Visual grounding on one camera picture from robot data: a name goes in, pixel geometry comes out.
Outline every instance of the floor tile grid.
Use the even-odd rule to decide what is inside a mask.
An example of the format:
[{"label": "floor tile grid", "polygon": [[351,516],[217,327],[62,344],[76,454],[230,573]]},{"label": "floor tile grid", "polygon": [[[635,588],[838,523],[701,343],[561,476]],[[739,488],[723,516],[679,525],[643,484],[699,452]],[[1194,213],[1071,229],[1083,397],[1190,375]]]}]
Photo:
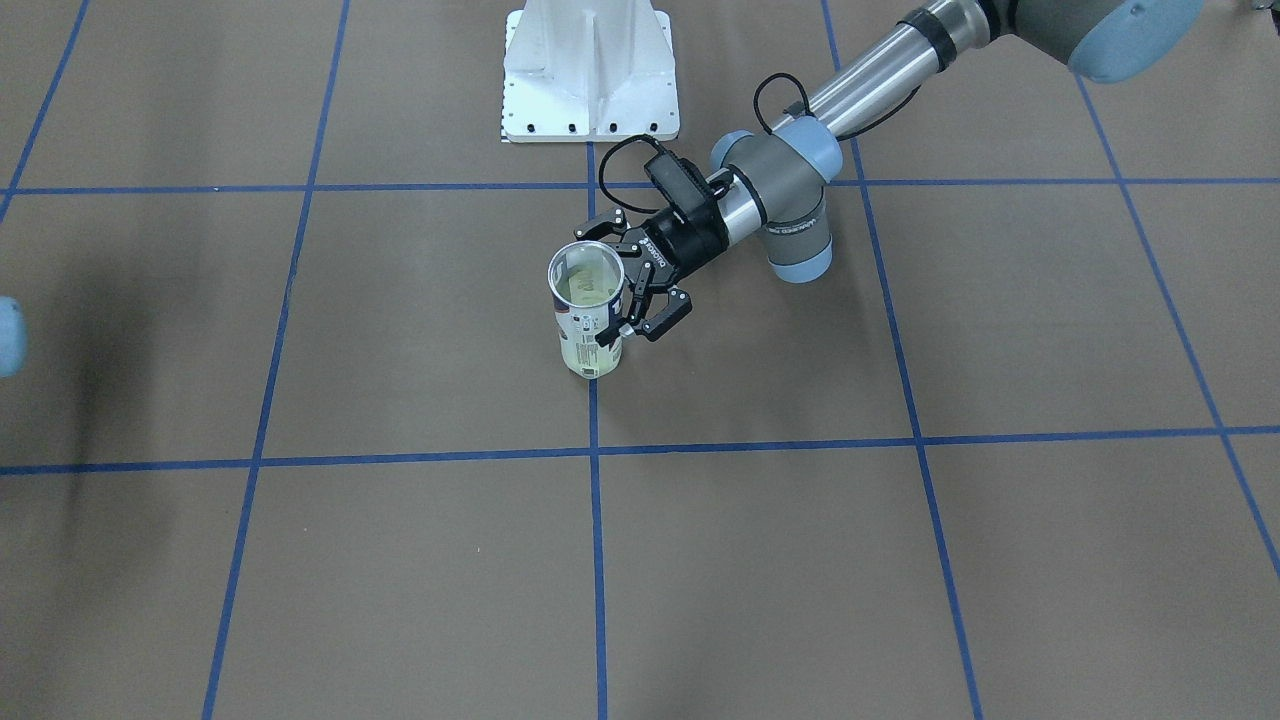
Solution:
[{"label": "floor tile grid", "polygon": [[[840,44],[836,41],[836,26],[831,19],[831,5],[822,1],[822,17],[827,31],[827,44],[831,49],[831,63],[835,72],[840,72],[844,63],[840,58]],[[906,354],[902,350],[902,336],[899,332],[897,315],[893,313],[893,292],[890,287],[888,273],[884,269],[884,255],[881,251],[879,233],[876,228],[876,210],[872,206],[870,188],[867,186],[867,172],[863,168],[861,149],[858,138],[849,141],[854,155],[854,168],[861,184],[860,195],[863,210],[867,214],[867,231],[872,242],[872,252],[876,256],[876,274],[879,278],[881,292],[884,299],[884,315],[888,318],[890,336],[893,338],[893,355],[897,357],[897,372],[902,383],[902,400],[906,402],[906,414],[911,423],[911,445],[915,447],[915,457],[920,466],[920,479],[924,483],[924,497],[929,505],[929,519],[933,524],[933,541],[938,548],[938,564],[942,570],[942,582],[947,591],[947,603],[951,607],[951,621],[955,628],[956,644],[960,651],[960,661],[964,665],[965,685],[969,691],[969,703],[974,720],[982,720],[982,697],[978,693],[978,679],[974,675],[973,657],[969,653],[969,637],[964,628],[964,612],[960,609],[960,596],[956,592],[955,577],[951,571],[951,553],[947,552],[946,532],[942,528],[942,515],[938,511],[938,498],[933,488],[933,475],[929,471],[929,457],[920,432],[920,418],[915,407],[915,393],[911,391],[911,375],[906,365]]]},{"label": "floor tile grid", "polygon": [[27,169],[27,160],[31,159],[31,150],[36,146],[40,127],[45,124],[45,115],[49,113],[49,106],[54,102],[54,94],[58,92],[58,85],[63,81],[63,73],[67,70],[67,63],[72,59],[72,51],[76,50],[76,38],[79,37],[79,28],[84,24],[84,13],[87,12],[88,0],[82,0],[79,10],[76,13],[76,22],[72,23],[72,32],[67,37],[67,46],[63,47],[63,55],[59,58],[58,68],[54,70],[54,78],[49,81],[49,90],[45,91],[45,99],[36,113],[36,122],[31,124],[27,143],[22,147],[22,155],[18,156],[18,165],[13,169],[4,199],[0,200],[0,223],[4,222],[4,217],[9,213],[9,202],[13,201],[14,191],[18,188],[18,183],[22,182],[22,172]]},{"label": "floor tile grid", "polygon": [[[342,58],[342,40],[347,29],[347,15],[351,10],[351,0],[342,0],[342,14],[338,18],[338,31],[333,44],[333,56],[329,60],[329,78],[325,86],[324,101],[320,105],[320,119],[316,122],[315,145],[311,151],[311,168],[307,172],[307,184],[315,184],[316,173],[320,169],[320,151],[324,147],[325,126],[329,119],[329,105],[333,101],[333,88],[338,79],[338,61]],[[214,643],[212,660],[209,669],[209,685],[205,691],[205,705],[201,714],[204,720],[211,720],[214,706],[218,700],[218,680],[221,675],[223,656],[227,650],[227,635],[230,630],[232,612],[236,606],[236,588],[239,580],[241,564],[244,559],[244,539],[248,534],[248,523],[253,510],[253,493],[257,489],[257,477],[261,469],[262,447],[266,445],[266,430],[271,420],[271,400],[275,395],[275,382],[280,369],[280,355],[284,351],[284,334],[289,324],[289,300],[293,291],[293,281],[298,273],[298,256],[302,254],[302,242],[306,238],[307,218],[311,213],[311,199],[314,192],[307,190],[302,196],[302,209],[298,213],[298,229],[293,240],[293,255],[289,259],[289,274],[284,282],[283,300],[280,302],[280,319],[275,332],[275,346],[271,350],[271,366],[266,377],[266,388],[262,391],[262,407],[259,414],[257,437],[253,442],[253,456],[250,459],[248,479],[244,483],[244,502],[241,507],[239,524],[236,532],[236,546],[232,551],[230,569],[227,577],[227,592],[223,598],[221,618],[218,623],[218,635]]]},{"label": "floor tile grid", "polygon": [[1165,274],[1160,270],[1156,251],[1152,249],[1151,241],[1147,238],[1147,231],[1142,224],[1142,217],[1138,214],[1138,206],[1134,205],[1133,196],[1129,192],[1129,184],[1125,182],[1124,173],[1120,172],[1120,164],[1116,161],[1115,152],[1111,150],[1111,142],[1107,140],[1106,129],[1102,127],[1102,119],[1098,117],[1097,109],[1093,106],[1093,100],[1089,97],[1089,88],[1085,87],[1084,79],[1076,76],[1075,83],[1080,88],[1080,97],[1084,100],[1084,105],[1089,110],[1089,117],[1093,119],[1093,127],[1098,131],[1098,140],[1102,142],[1102,149],[1106,151],[1107,161],[1111,164],[1111,172],[1115,173],[1120,192],[1124,195],[1125,205],[1129,208],[1129,217],[1133,218],[1134,229],[1138,231],[1138,238],[1142,241],[1142,249],[1147,254],[1147,261],[1151,264],[1151,272],[1156,278],[1156,284],[1160,286],[1160,293],[1165,299],[1165,306],[1169,309],[1169,314],[1174,320],[1174,327],[1178,329],[1178,337],[1181,340],[1183,348],[1187,351],[1187,360],[1190,363],[1192,370],[1196,373],[1196,380],[1199,383],[1201,393],[1204,396],[1204,404],[1208,406],[1210,415],[1213,418],[1213,427],[1219,429],[1222,448],[1226,451],[1226,457],[1230,460],[1231,469],[1235,471],[1235,479],[1240,486],[1240,492],[1244,495],[1244,501],[1249,507],[1249,514],[1253,515],[1253,524],[1257,525],[1258,536],[1262,538],[1262,544],[1266,546],[1267,555],[1271,557],[1271,568],[1275,570],[1276,577],[1280,578],[1280,553],[1276,552],[1275,541],[1267,529],[1266,520],[1262,518],[1258,502],[1253,496],[1253,489],[1249,487],[1249,480],[1244,475],[1244,469],[1240,466],[1240,460],[1235,455],[1235,447],[1231,445],[1231,436],[1225,430],[1222,415],[1219,413],[1217,402],[1213,401],[1213,392],[1208,387],[1208,380],[1204,378],[1204,370],[1201,368],[1199,360],[1196,356],[1196,348],[1192,346],[1190,336],[1187,333],[1187,327],[1183,324],[1181,315],[1178,313],[1178,304],[1174,302],[1174,296],[1169,291],[1169,284],[1165,282]]},{"label": "floor tile grid", "polygon": [[[338,38],[335,41],[333,63],[330,67],[329,86],[325,95],[325,105],[321,111],[321,119],[317,128],[317,137],[315,145],[315,152],[312,158],[312,168],[307,184],[305,186],[220,186],[220,187],[150,187],[150,188],[129,188],[129,187],[105,187],[105,188],[20,188],[20,177],[24,168],[26,160],[31,154],[31,149],[36,141],[40,132],[40,126],[44,120],[45,113],[47,111],[54,94],[58,88],[58,82],[61,77],[63,70],[70,58],[72,50],[74,47],[76,37],[78,36],[84,13],[88,8],[88,0],[83,0],[81,4],[76,23],[73,26],[70,37],[68,40],[67,47],[59,61],[59,67],[50,83],[49,91],[41,105],[40,113],[37,114],[36,122],[32,127],[32,132],[28,136],[22,159],[15,168],[9,187],[4,190],[4,199],[0,201],[0,222],[3,222],[4,214],[8,210],[8,205],[12,197],[17,195],[81,195],[81,193],[191,193],[191,192],[273,192],[273,191],[288,191],[297,192],[305,191],[306,199],[303,202],[303,209],[300,217],[298,234],[296,238],[294,255],[291,263],[289,283],[292,283],[293,275],[297,269],[297,256],[301,250],[301,242],[306,227],[307,209],[310,205],[311,195],[314,192],[334,192],[334,191],[347,191],[347,190],[388,190],[388,191],[430,191],[430,190],[547,190],[547,188],[584,188],[588,191],[589,208],[594,206],[594,183],[591,177],[591,167],[594,165],[594,147],[588,146],[588,181],[585,183],[394,183],[394,184],[351,184],[351,186],[338,186],[328,184],[320,186],[315,183],[316,174],[316,161],[319,159],[320,147],[323,143],[323,131],[324,120],[328,111],[328,104],[332,99],[333,82],[337,73],[337,64],[340,53],[342,32],[347,17],[347,9],[349,0],[343,3],[343,15],[339,24]],[[827,18],[828,38],[832,41],[832,51],[835,53],[835,35],[831,27],[829,10],[826,8],[827,3],[823,0],[824,15]],[[1103,145],[1107,146],[1106,136],[1102,131],[1101,122],[1098,122],[1097,114],[1093,111],[1092,102],[1088,99],[1087,88],[1080,87],[1082,96],[1085,102],[1089,104],[1091,114],[1093,115],[1094,123],[1100,132],[1100,138]],[[545,450],[530,450],[530,451],[493,451],[493,452],[436,452],[436,454],[403,454],[403,455],[379,455],[379,456],[344,456],[344,457],[284,457],[284,459],[265,459],[262,457],[262,438],[265,437],[266,424],[270,414],[270,395],[271,395],[271,380],[274,380],[275,370],[278,368],[279,352],[283,346],[283,331],[288,320],[288,286],[285,290],[284,305],[282,306],[280,318],[280,332],[278,333],[276,347],[273,354],[273,368],[271,375],[269,378],[268,388],[264,397],[264,407],[260,418],[260,432],[259,441],[255,447],[253,457],[251,459],[233,459],[233,460],[207,460],[207,461],[161,461],[161,462],[118,462],[118,464],[95,464],[95,465],[58,465],[58,466],[24,466],[24,468],[0,468],[0,475],[22,475],[22,474],[44,474],[44,473],[79,473],[79,471],[96,471],[96,473],[110,473],[110,471],[125,471],[125,470],[163,470],[163,469],[189,469],[189,468],[236,468],[236,469],[248,469],[250,480],[246,488],[246,502],[244,511],[241,523],[241,530],[237,539],[237,556],[233,561],[233,568],[229,578],[228,587],[228,606],[224,610],[224,624],[229,620],[230,601],[234,597],[234,577],[236,566],[238,565],[242,550],[243,550],[243,534],[246,524],[248,520],[248,511],[252,505],[252,489],[253,480],[256,479],[257,469],[262,466],[298,466],[298,465],[330,465],[330,464],[372,464],[372,462],[425,462],[425,461],[461,461],[461,460],[479,460],[479,459],[515,459],[515,457],[548,457],[548,456],[590,456],[591,459],[591,492],[593,492],[593,515],[594,515],[594,533],[595,533],[595,562],[596,562],[596,628],[598,628],[598,679],[600,683],[600,712],[604,716],[605,712],[605,670],[603,665],[603,642],[604,642],[604,594],[603,594],[603,550],[602,550],[602,528],[599,516],[599,456],[600,455],[628,455],[628,454],[653,454],[653,452],[735,452],[735,451],[762,451],[762,450],[806,450],[806,448],[827,448],[827,447],[883,447],[883,446],[915,446],[922,462],[922,473],[927,487],[929,486],[928,465],[924,448],[927,446],[936,445],[969,445],[969,443],[1000,443],[1000,442],[1073,442],[1073,441],[1096,441],[1096,439],[1112,439],[1112,438],[1140,438],[1140,437],[1194,437],[1194,436],[1219,436],[1222,439],[1224,447],[1231,460],[1233,468],[1236,477],[1242,484],[1242,491],[1245,493],[1247,501],[1251,506],[1251,511],[1254,515],[1254,520],[1258,524],[1260,533],[1262,534],[1263,542],[1267,544],[1268,552],[1271,555],[1272,562],[1277,566],[1277,573],[1280,573],[1280,561],[1276,559],[1275,546],[1271,542],[1270,534],[1267,533],[1266,525],[1263,524],[1261,515],[1258,514],[1256,502],[1253,501],[1252,492],[1248,488],[1248,482],[1244,477],[1243,470],[1235,457],[1234,448],[1231,447],[1231,436],[1244,436],[1244,434],[1280,434],[1280,425],[1274,427],[1243,427],[1243,428],[1228,428],[1222,424],[1220,416],[1217,415],[1216,407],[1212,402],[1212,396],[1208,391],[1207,384],[1203,382],[1203,375],[1199,373],[1198,363],[1194,357],[1194,351],[1190,347],[1190,341],[1188,340],[1185,331],[1178,318],[1176,306],[1169,295],[1167,287],[1165,287],[1162,275],[1160,274],[1158,265],[1156,263],[1155,255],[1149,249],[1149,243],[1146,241],[1146,236],[1142,231],[1140,218],[1134,209],[1133,201],[1129,197],[1128,184],[1265,184],[1265,183],[1277,183],[1280,178],[1124,178],[1115,164],[1114,155],[1107,146],[1107,155],[1112,163],[1112,169],[1115,170],[1115,179],[1092,179],[1092,178],[1050,178],[1050,179],[1024,179],[1024,178],[1007,178],[1007,179],[934,179],[934,181],[914,181],[914,179],[888,179],[888,181],[868,181],[864,174],[859,172],[859,179],[842,181],[838,184],[851,184],[863,188],[864,204],[868,210],[868,222],[874,228],[874,217],[870,209],[869,196],[867,193],[868,187],[874,186],[891,186],[891,184],[1117,184],[1121,192],[1125,195],[1126,204],[1129,205],[1133,219],[1142,234],[1144,249],[1147,250],[1148,258],[1152,263],[1152,269],[1156,273],[1157,281],[1160,282],[1161,290],[1166,297],[1166,304],[1170,311],[1174,314],[1175,323],[1178,324],[1179,332],[1183,337],[1184,347],[1188,350],[1189,360],[1193,363],[1197,370],[1197,377],[1201,380],[1202,391],[1206,395],[1206,401],[1208,402],[1211,411],[1215,418],[1213,428],[1174,428],[1174,429],[1153,429],[1153,430],[1116,430],[1116,432],[1101,432],[1101,433],[1039,433],[1039,434],[1010,434],[1010,436],[966,436],[966,437],[922,437],[919,432],[919,423],[916,421],[914,413],[911,413],[913,419],[913,437],[911,438],[888,438],[877,441],[829,441],[829,442],[783,442],[783,443],[721,443],[721,445],[687,445],[687,446],[618,446],[618,447],[600,447],[598,437],[598,414],[596,414],[596,392],[595,383],[591,383],[590,392],[590,423],[591,423],[591,443],[588,448],[545,448]],[[858,156],[858,150],[855,146],[855,161],[860,160]],[[623,186],[636,186],[643,187],[644,183],[620,183]],[[873,242],[876,242],[874,229],[873,229]],[[879,258],[878,243],[877,243],[877,261],[878,272],[881,274],[881,281],[883,283],[887,309],[890,310],[890,319],[896,325],[896,320],[892,315],[892,299],[888,291],[887,278],[883,270],[883,263]],[[906,374],[905,359],[901,356],[901,346],[897,342],[897,333],[895,327],[895,345],[900,357],[900,369],[902,373],[904,393],[905,398],[910,405],[910,384],[909,377]],[[945,538],[941,534],[941,524],[938,523],[936,500],[932,492],[929,493],[931,512],[933,514],[936,523],[936,533],[940,541],[940,553],[942,555],[943,568],[947,569],[946,562],[946,550]],[[950,582],[950,573],[947,573],[947,585],[948,593],[952,593],[952,609],[957,618],[957,633],[960,634],[961,647],[964,646],[963,638],[963,625],[959,625],[959,606],[954,597],[954,585]],[[225,628],[220,628],[219,632],[219,650],[223,641],[225,639]],[[968,662],[968,653],[965,653],[966,661],[966,674],[970,682],[970,693],[974,700],[974,712],[975,716],[980,716],[980,705],[978,703],[975,687],[973,683],[972,667]],[[206,716],[211,715],[212,700],[216,692],[216,670],[218,670],[218,657],[215,657],[215,665],[211,669],[210,678],[210,696],[206,698]]]}]

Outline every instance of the robotic arm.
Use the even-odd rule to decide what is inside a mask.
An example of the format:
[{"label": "robotic arm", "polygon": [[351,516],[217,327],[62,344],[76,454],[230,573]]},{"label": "robotic arm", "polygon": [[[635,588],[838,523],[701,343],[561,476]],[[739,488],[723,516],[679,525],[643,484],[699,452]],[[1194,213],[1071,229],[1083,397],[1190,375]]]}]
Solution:
[{"label": "robotic arm", "polygon": [[[1162,58],[1194,23],[1202,3],[933,0],[909,13],[812,97],[801,87],[801,101],[764,135],[737,131],[721,138],[712,149],[714,169],[708,177],[652,137],[623,141],[654,149],[645,172],[667,206],[637,227],[614,210],[575,231],[579,240],[599,240],[620,255],[631,291],[626,315],[603,329],[596,342],[662,337],[692,310],[677,283],[760,228],[780,278],[800,283],[822,275],[831,264],[824,187],[841,170],[840,142],[896,111],[965,50],[1015,35],[1076,74],[1119,82]],[[602,159],[602,187],[604,164],[620,147]],[[667,304],[650,318],[658,295],[667,296]]]}]

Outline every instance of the black cable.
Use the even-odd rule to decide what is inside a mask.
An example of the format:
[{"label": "black cable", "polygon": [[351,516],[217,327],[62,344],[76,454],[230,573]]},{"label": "black cable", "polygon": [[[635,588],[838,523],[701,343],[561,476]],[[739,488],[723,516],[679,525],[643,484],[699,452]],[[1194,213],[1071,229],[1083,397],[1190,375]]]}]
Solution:
[{"label": "black cable", "polygon": [[896,115],[899,110],[901,110],[902,108],[906,108],[906,104],[910,102],[911,99],[915,97],[915,94],[919,92],[919,91],[920,91],[920,86],[915,86],[915,90],[913,90],[911,92],[909,92],[908,96],[901,102],[897,104],[897,108],[893,108],[888,113],[884,113],[883,115],[879,117],[878,120],[876,120],[874,123],[872,123],[872,124],[869,124],[869,126],[867,126],[867,127],[864,127],[861,129],[856,129],[856,131],[854,131],[851,133],[842,135],[842,136],[837,137],[836,141],[837,142],[844,142],[846,140],[852,140],[852,138],[858,137],[859,135],[863,135],[864,132],[869,132],[869,131],[876,129],[877,127],[879,127],[881,123],[883,123],[884,120],[887,120],[887,119],[892,118],[893,115]]},{"label": "black cable", "polygon": [[813,108],[809,106],[809,94],[805,92],[804,85],[791,73],[773,73],[760,81],[760,85],[755,87],[755,97],[751,99],[751,108],[755,109],[755,119],[760,120],[760,127],[764,128],[767,135],[773,135],[773,128],[764,122],[764,115],[760,114],[760,94],[764,92],[764,88],[776,79],[786,79],[790,81],[791,85],[796,86],[796,90],[800,91],[800,101],[804,104],[804,114],[813,115]]},{"label": "black cable", "polygon": [[631,137],[625,138],[622,142],[618,142],[613,147],[609,147],[609,150],[604,154],[604,158],[600,158],[600,169],[599,169],[599,173],[596,174],[595,179],[596,179],[596,184],[600,186],[600,192],[605,197],[608,197],[609,201],[613,202],[614,205],[617,205],[620,208],[626,208],[627,210],[631,210],[632,213],[643,213],[645,215],[653,215],[654,213],[658,211],[657,208],[653,208],[653,209],[650,209],[650,208],[637,208],[637,206],[635,206],[635,205],[632,205],[630,202],[623,202],[622,200],[618,200],[618,197],[616,195],[613,195],[613,192],[609,191],[609,186],[604,182],[604,167],[609,164],[609,158],[613,158],[613,154],[617,152],[618,150],[622,150],[627,145],[632,145],[632,143],[636,143],[636,142],[644,142],[644,143],[649,145],[649,147],[653,147],[654,150],[657,150],[658,152],[668,152],[668,154],[671,152],[671,150],[667,150],[666,147],[663,147],[662,143],[658,142],[658,140],[655,137],[653,137],[653,136],[649,136],[649,135],[632,135]]}]

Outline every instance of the blue tape line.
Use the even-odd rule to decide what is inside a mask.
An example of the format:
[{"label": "blue tape line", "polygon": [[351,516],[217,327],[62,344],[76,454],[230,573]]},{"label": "blue tape line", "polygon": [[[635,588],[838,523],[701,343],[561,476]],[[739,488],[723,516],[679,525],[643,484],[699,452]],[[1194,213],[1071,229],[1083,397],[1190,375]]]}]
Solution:
[{"label": "blue tape line", "polygon": [[244,470],[244,460],[161,460],[155,462],[84,462],[65,465],[14,465],[0,468],[0,477],[14,475],[82,475],[104,473],[155,473],[165,470]]},{"label": "blue tape line", "polygon": [[[316,138],[311,150],[311,168],[307,172],[307,186],[315,186],[316,174],[320,170],[320,152],[324,149],[325,128],[329,123],[329,106],[333,102],[333,88],[338,81],[338,61],[342,58],[342,41],[347,32],[347,17],[351,10],[351,0],[343,0],[342,14],[338,17],[338,29],[333,44],[333,56],[329,60],[329,77],[325,83],[324,101],[320,105],[320,120],[316,123]],[[244,483],[244,502],[241,507],[239,525],[236,530],[236,550],[232,553],[232,565],[227,577],[227,594],[223,598],[223,614],[218,623],[218,639],[214,644],[214,657],[209,669],[209,685],[205,689],[205,707],[202,720],[211,720],[214,705],[218,700],[218,682],[221,676],[223,657],[227,651],[227,635],[230,632],[232,612],[236,607],[236,589],[239,584],[241,565],[244,559],[244,541],[248,537],[248,523],[253,511],[253,495],[257,491],[259,468],[262,460],[262,448],[266,445],[266,429],[271,419],[271,402],[275,395],[275,382],[280,369],[280,356],[284,352],[284,336],[289,324],[289,301],[293,293],[293,281],[298,274],[298,258],[302,254],[302,241],[307,232],[307,218],[311,213],[311,199],[314,191],[307,190],[302,197],[302,209],[298,213],[298,229],[293,238],[293,254],[289,258],[289,274],[284,283],[284,299],[280,302],[280,319],[275,331],[275,346],[271,350],[271,366],[266,377],[266,388],[262,391],[262,409],[259,415],[257,437],[253,441],[252,466],[248,479]]]},{"label": "blue tape line", "polygon": [[[827,23],[827,42],[831,46],[831,61],[836,69],[841,68],[840,50],[836,45],[835,24],[831,20],[831,6],[827,0],[822,0],[822,14]],[[906,414],[911,423],[911,439],[915,446],[915,457],[920,465],[920,479],[924,483],[924,496],[929,505],[929,520],[933,524],[933,539],[938,548],[938,562],[942,566],[942,580],[946,584],[947,602],[951,606],[951,623],[955,626],[956,644],[960,650],[960,660],[964,664],[965,684],[969,688],[969,703],[974,720],[982,720],[982,700],[978,694],[978,680],[973,669],[973,657],[969,653],[969,637],[964,626],[964,614],[960,611],[960,594],[956,591],[955,575],[951,570],[951,555],[947,550],[946,533],[942,528],[942,515],[938,510],[937,493],[933,488],[933,473],[929,470],[929,459],[925,452],[923,434],[920,433],[920,419],[915,407],[915,393],[911,389],[911,377],[906,368],[906,354],[902,351],[902,337],[899,332],[897,315],[893,311],[893,293],[890,290],[888,273],[884,269],[884,255],[881,252],[879,233],[876,228],[876,211],[872,209],[870,191],[867,186],[867,172],[863,168],[863,155],[858,140],[850,141],[854,154],[854,168],[858,172],[859,191],[863,197],[863,211],[867,214],[867,229],[870,234],[872,251],[876,255],[876,273],[879,277],[881,292],[884,299],[884,314],[888,318],[890,334],[893,340],[893,355],[897,359],[897,372],[902,383],[902,398],[906,402]]]},{"label": "blue tape line", "polygon": [[[586,218],[595,217],[595,143],[586,143]],[[600,507],[600,389],[596,380],[588,382],[588,442],[591,461],[591,564],[595,578],[595,714],[609,717],[609,662],[604,602],[604,519]]]},{"label": "blue tape line", "polygon": [[[1018,445],[1037,442],[1101,442],[1116,439],[1153,439],[1216,437],[1224,430],[1217,428],[1152,428],[1134,430],[1084,430],[1064,433],[1014,433],[991,436],[924,436],[925,446],[965,446],[965,445]],[[1229,436],[1280,436],[1280,425],[1245,425],[1225,428]],[[763,442],[721,442],[689,445],[616,445],[602,446],[594,452],[602,457],[627,455],[680,455],[707,452],[777,452],[806,450],[863,450],[876,447],[913,447],[915,438],[854,438],[854,439],[815,439],[815,441],[763,441]],[[540,447],[530,450],[462,450],[439,452],[394,452],[379,455],[301,455],[262,457],[260,468],[319,468],[343,465],[390,465],[422,462],[467,462],[479,460],[536,460],[543,457],[590,457],[590,447]],[[9,465],[0,466],[0,475],[69,475],[106,473],[148,473],[165,470],[244,470],[253,460],[159,460],[147,462],[90,462],[60,465]]]},{"label": "blue tape line", "polygon": [[440,191],[440,190],[582,190],[581,182],[393,182],[317,184],[316,192]]},{"label": "blue tape line", "polygon": [[1142,217],[1138,214],[1138,206],[1133,201],[1133,195],[1129,192],[1129,184],[1120,172],[1120,164],[1116,161],[1115,152],[1111,149],[1111,142],[1107,140],[1107,133],[1102,129],[1102,119],[1098,117],[1097,108],[1093,106],[1093,99],[1089,96],[1089,90],[1084,86],[1084,79],[1080,76],[1075,76],[1075,85],[1080,90],[1080,97],[1084,99],[1084,106],[1089,110],[1089,118],[1093,119],[1093,128],[1098,133],[1098,140],[1102,141],[1102,150],[1107,155],[1107,161],[1111,164],[1111,172],[1115,173],[1116,181],[1120,186],[1120,192],[1124,195],[1125,206],[1129,209],[1129,217],[1133,219],[1133,225],[1138,231],[1138,240],[1142,242],[1142,250],[1147,255],[1147,263],[1151,265],[1151,272],[1156,277],[1156,284],[1160,286],[1160,295],[1165,299],[1165,307],[1169,310],[1169,315],[1174,320],[1174,327],[1178,329],[1178,338],[1183,343],[1183,350],[1187,352],[1187,360],[1192,365],[1192,372],[1196,374],[1196,382],[1199,384],[1201,395],[1204,396],[1204,405],[1208,406],[1208,413],[1213,418],[1213,427],[1217,429],[1222,439],[1222,450],[1226,452],[1226,457],[1231,464],[1231,471],[1235,473],[1235,482],[1240,486],[1240,492],[1244,495],[1244,502],[1249,509],[1249,515],[1253,516],[1253,524],[1258,529],[1258,536],[1262,538],[1262,544],[1266,547],[1267,556],[1271,560],[1271,569],[1275,571],[1276,578],[1280,579],[1280,552],[1276,550],[1275,541],[1271,537],[1271,530],[1267,529],[1267,523],[1262,518],[1262,512],[1258,509],[1257,498],[1253,496],[1253,488],[1249,487],[1249,479],[1244,474],[1244,468],[1240,466],[1240,461],[1235,455],[1235,447],[1231,445],[1231,434],[1228,432],[1225,423],[1222,423],[1222,415],[1219,413],[1217,402],[1213,401],[1213,393],[1210,391],[1208,380],[1204,378],[1204,370],[1201,366],[1199,359],[1196,356],[1196,348],[1192,346],[1190,334],[1187,332],[1187,325],[1183,324],[1183,318],[1178,313],[1178,305],[1174,302],[1174,296],[1169,291],[1169,283],[1165,282],[1165,274],[1160,269],[1160,263],[1156,260],[1156,252],[1151,246],[1151,241],[1147,237],[1147,231],[1142,224]]},{"label": "blue tape line", "polygon": [[223,612],[218,620],[218,637],[214,641],[214,657],[209,666],[209,685],[205,688],[202,720],[211,720],[214,703],[218,700],[218,682],[223,673],[223,657],[227,655],[227,635],[232,628],[232,609],[236,606],[236,589],[239,587],[239,570],[244,560],[244,539],[248,537],[248,519],[253,511],[253,495],[257,492],[257,465],[251,465],[248,480],[244,483],[244,500],[241,503],[239,523],[236,525],[236,547],[232,550],[232,565],[227,573],[227,591],[223,593]]},{"label": "blue tape line", "polygon": [[1277,184],[1275,178],[1124,178],[1125,184]]},{"label": "blue tape line", "polygon": [[22,182],[22,173],[27,169],[31,151],[36,147],[36,137],[40,136],[40,128],[45,124],[45,115],[49,114],[49,106],[54,102],[54,94],[58,92],[58,86],[63,82],[63,73],[67,72],[67,63],[72,59],[72,51],[76,49],[76,40],[79,38],[79,31],[84,24],[84,13],[87,12],[88,0],[82,0],[79,10],[76,13],[76,22],[72,23],[72,33],[67,37],[67,46],[63,47],[63,56],[58,59],[58,69],[54,70],[54,78],[49,81],[49,90],[45,91],[45,99],[36,113],[36,122],[32,123],[31,132],[27,135],[27,143],[22,146],[22,155],[18,156],[18,167],[13,169],[13,177],[9,179],[9,192],[5,193],[4,200],[0,200],[0,223],[9,214],[9,204],[13,201],[14,190]]},{"label": "blue tape line", "polygon": [[938,436],[923,438],[928,446],[946,445],[1012,445],[1029,442],[1097,442],[1108,439],[1151,439],[1179,437],[1216,437],[1217,428],[1156,428],[1147,430],[1096,430],[1076,433],[1014,433],[998,436]]},{"label": "blue tape line", "polygon": [[1018,186],[1018,184],[1115,184],[1112,178],[919,178],[836,181],[837,187],[948,187],[948,186]]},{"label": "blue tape line", "polygon": [[[1280,178],[1125,178],[1126,184],[1280,184]],[[950,187],[1019,184],[1116,184],[1115,178],[881,178],[837,179],[833,187]],[[648,190],[641,181],[617,181],[612,187]],[[326,184],[192,184],[192,186],[101,186],[101,187],[17,187],[4,188],[5,196],[18,195],[200,195],[251,192],[434,192],[449,190],[584,190],[595,182],[383,182]]]},{"label": "blue tape line", "polygon": [[776,452],[786,450],[852,450],[869,447],[911,447],[913,438],[813,439],[774,442],[708,442],[689,445],[620,445],[600,448],[600,455],[677,455],[704,452]]},{"label": "blue tape line", "polygon": [[1280,434],[1280,425],[1249,425],[1242,428],[1226,428],[1230,436],[1274,436]]},{"label": "blue tape line", "polygon": [[140,187],[23,187],[14,195],[200,195],[215,192],[305,192],[305,184],[177,184]]},{"label": "blue tape line", "polygon": [[591,436],[591,557],[595,577],[595,711],[599,720],[609,717],[609,671],[607,652],[607,612],[604,602],[604,519],[600,509],[600,423],[596,380],[589,383]]},{"label": "blue tape line", "polygon": [[588,447],[536,450],[475,450],[452,452],[394,452],[383,455],[312,455],[302,457],[264,457],[262,468],[326,468],[335,465],[404,465],[419,462],[471,462],[477,460],[535,460],[539,457],[586,457]]}]

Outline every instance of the light blue object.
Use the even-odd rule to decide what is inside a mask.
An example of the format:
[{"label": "light blue object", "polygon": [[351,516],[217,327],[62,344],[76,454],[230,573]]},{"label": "light blue object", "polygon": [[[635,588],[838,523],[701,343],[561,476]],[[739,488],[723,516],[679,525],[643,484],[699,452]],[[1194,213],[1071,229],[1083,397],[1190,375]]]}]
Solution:
[{"label": "light blue object", "polygon": [[808,160],[827,182],[836,179],[845,167],[845,154],[840,151],[836,136],[813,115],[799,117],[774,135]]},{"label": "light blue object", "polygon": [[1066,67],[1093,82],[1120,82],[1172,50],[1199,17],[1204,0],[1129,0],[1071,51]]},{"label": "light blue object", "polygon": [[769,266],[773,268],[774,274],[788,283],[801,284],[813,282],[820,278],[827,272],[827,268],[831,266],[831,246],[832,243],[827,242],[827,247],[823,247],[822,252],[795,265],[774,265],[771,261]]},{"label": "light blue object", "polygon": [[745,129],[736,129],[727,133],[724,137],[716,141],[712,146],[712,170],[718,170],[724,167],[724,158],[728,156],[728,151],[733,147],[733,143],[744,137],[751,137],[751,133]]},{"label": "light blue object", "polygon": [[27,325],[22,322],[22,309],[12,297],[0,297],[0,378],[8,378],[22,369],[27,359]]}]

